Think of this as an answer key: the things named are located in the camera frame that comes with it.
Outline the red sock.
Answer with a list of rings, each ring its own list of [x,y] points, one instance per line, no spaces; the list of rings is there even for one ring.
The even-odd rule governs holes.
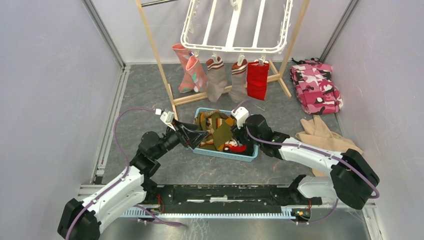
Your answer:
[[[234,139],[230,139],[224,144],[223,152],[231,154],[241,154],[247,150],[247,146],[238,143]]]
[[[267,93],[269,62],[249,62],[247,65],[247,95],[251,98],[264,101]]]

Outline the pink sock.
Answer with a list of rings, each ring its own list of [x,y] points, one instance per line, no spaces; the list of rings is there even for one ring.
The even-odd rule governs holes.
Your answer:
[[[208,77],[199,59],[194,55],[188,58],[185,66],[188,82],[196,93],[204,93],[208,88]]]
[[[178,91],[180,93],[190,92],[194,89],[195,83],[193,82],[190,74],[186,71],[186,66],[189,61],[189,58],[192,55],[192,52],[191,50],[185,48],[181,43],[174,44],[171,48],[175,52],[176,56],[178,57],[184,71],[184,76],[178,87]]]

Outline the grey brown striped sock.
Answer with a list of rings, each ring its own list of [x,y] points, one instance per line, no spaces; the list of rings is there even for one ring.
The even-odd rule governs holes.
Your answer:
[[[216,103],[228,83],[225,65],[223,60],[216,56],[207,60],[206,66],[208,77],[207,97],[210,102]]]

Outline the white clip hanger frame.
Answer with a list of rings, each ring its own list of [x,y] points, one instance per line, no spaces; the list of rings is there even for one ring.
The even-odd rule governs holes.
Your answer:
[[[281,54],[287,45],[291,0],[191,0],[180,43],[195,56],[240,58]]]

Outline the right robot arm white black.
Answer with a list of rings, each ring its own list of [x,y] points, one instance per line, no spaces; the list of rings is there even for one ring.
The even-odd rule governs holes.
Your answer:
[[[252,144],[268,157],[318,170],[323,176],[304,176],[289,189],[289,199],[302,204],[310,198],[332,198],[361,210],[369,199],[377,199],[380,178],[365,158],[354,149],[344,152],[325,150],[301,142],[285,133],[273,131],[261,114],[250,114],[240,107],[231,112],[232,132],[242,144]]]

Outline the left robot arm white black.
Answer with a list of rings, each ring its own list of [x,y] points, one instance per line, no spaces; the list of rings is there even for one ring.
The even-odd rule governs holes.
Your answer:
[[[178,145],[195,149],[208,136],[195,124],[172,120],[165,133],[148,131],[134,158],[111,182],[84,198],[68,201],[57,233],[65,240],[98,240],[104,230],[125,211],[157,198],[157,184],[151,177],[160,167],[159,158]]]

